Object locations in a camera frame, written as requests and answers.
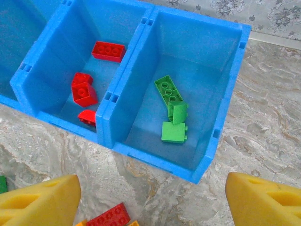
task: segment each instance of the orange toy brick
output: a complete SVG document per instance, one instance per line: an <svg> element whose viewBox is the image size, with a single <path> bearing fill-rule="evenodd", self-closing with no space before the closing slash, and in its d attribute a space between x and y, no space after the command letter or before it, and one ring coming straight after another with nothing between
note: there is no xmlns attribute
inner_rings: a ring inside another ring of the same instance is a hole
<svg viewBox="0 0 301 226"><path fill-rule="evenodd" d="M87 225L87 220L84 219L82 222L79 222L76 226L86 226Z"/></svg>
<svg viewBox="0 0 301 226"><path fill-rule="evenodd" d="M79 120L89 126L96 126L95 111L84 110L79 113Z"/></svg>
<svg viewBox="0 0 301 226"><path fill-rule="evenodd" d="M124 226L130 217L123 202L87 222L87 226Z"/></svg>
<svg viewBox="0 0 301 226"><path fill-rule="evenodd" d="M93 78L89 74L77 72L72 80L71 87L84 82L88 82L90 85L92 85Z"/></svg>
<svg viewBox="0 0 301 226"><path fill-rule="evenodd" d="M97 41L92 51L92 55L95 59L108 60L117 63L121 63L125 53L125 46L103 41Z"/></svg>
<svg viewBox="0 0 301 226"><path fill-rule="evenodd" d="M134 221L133 223L131 223L129 226L139 226L138 221Z"/></svg>
<svg viewBox="0 0 301 226"><path fill-rule="evenodd" d="M96 92L88 82L75 85L71 89L73 100L79 106L89 107L98 103Z"/></svg>

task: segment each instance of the gray marble tile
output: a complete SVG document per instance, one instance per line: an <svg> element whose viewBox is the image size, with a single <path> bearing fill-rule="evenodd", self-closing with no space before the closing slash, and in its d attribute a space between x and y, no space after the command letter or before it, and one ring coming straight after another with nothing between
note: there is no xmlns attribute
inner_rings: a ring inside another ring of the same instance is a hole
<svg viewBox="0 0 301 226"><path fill-rule="evenodd" d="M224 186L244 172L301 187L301 51L250 40L216 156L198 185L0 106L9 189L77 174L75 222L124 202L142 226L232 226Z"/></svg>

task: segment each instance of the red duplo brick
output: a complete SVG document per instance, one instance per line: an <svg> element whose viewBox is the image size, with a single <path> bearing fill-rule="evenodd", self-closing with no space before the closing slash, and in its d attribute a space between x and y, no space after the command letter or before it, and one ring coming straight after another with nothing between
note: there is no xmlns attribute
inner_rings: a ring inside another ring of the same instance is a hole
<svg viewBox="0 0 301 226"><path fill-rule="evenodd" d="M97 41L92 51L92 55L96 59L108 60L117 63L121 63L125 53L125 46L103 41Z"/></svg>
<svg viewBox="0 0 301 226"><path fill-rule="evenodd" d="M71 87L81 84L83 82L88 82L90 85L92 85L93 78L89 74L77 72L72 80Z"/></svg>
<svg viewBox="0 0 301 226"><path fill-rule="evenodd" d="M87 226L124 226L130 217L123 203L87 222Z"/></svg>
<svg viewBox="0 0 301 226"><path fill-rule="evenodd" d="M88 82L75 85L71 89L73 100L79 106L89 107L98 103L96 92Z"/></svg>
<svg viewBox="0 0 301 226"><path fill-rule="evenodd" d="M84 124L90 125L90 126L96 126L95 121L95 111L92 110L84 110L81 113L79 113L79 120L83 122Z"/></svg>

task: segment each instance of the floor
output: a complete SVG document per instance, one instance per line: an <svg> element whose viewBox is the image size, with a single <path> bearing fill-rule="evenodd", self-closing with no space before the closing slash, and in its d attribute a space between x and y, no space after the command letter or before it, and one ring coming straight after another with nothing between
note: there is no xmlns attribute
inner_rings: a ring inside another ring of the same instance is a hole
<svg viewBox="0 0 301 226"><path fill-rule="evenodd" d="M237 171L301 187L301 51L250 40L215 159L198 185L0 106L9 189L77 174L75 222L124 202L141 226L233 226L224 186Z"/></svg>

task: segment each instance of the yellow foam block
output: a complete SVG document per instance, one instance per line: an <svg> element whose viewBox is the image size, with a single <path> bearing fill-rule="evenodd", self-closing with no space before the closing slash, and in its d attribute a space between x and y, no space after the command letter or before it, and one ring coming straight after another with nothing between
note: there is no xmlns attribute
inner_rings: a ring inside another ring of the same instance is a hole
<svg viewBox="0 0 301 226"><path fill-rule="evenodd" d="M72 226L80 194L76 175L0 194L0 226Z"/></svg>
<svg viewBox="0 0 301 226"><path fill-rule="evenodd" d="M78 223L76 226L86 226L87 225L87 220L83 220L82 222Z"/></svg>
<svg viewBox="0 0 301 226"><path fill-rule="evenodd" d="M128 226L139 226L139 224L138 224L138 221L134 221L133 223L131 223L130 225L128 225Z"/></svg>
<svg viewBox="0 0 301 226"><path fill-rule="evenodd" d="M236 226L301 226L301 189L230 173L225 190Z"/></svg>

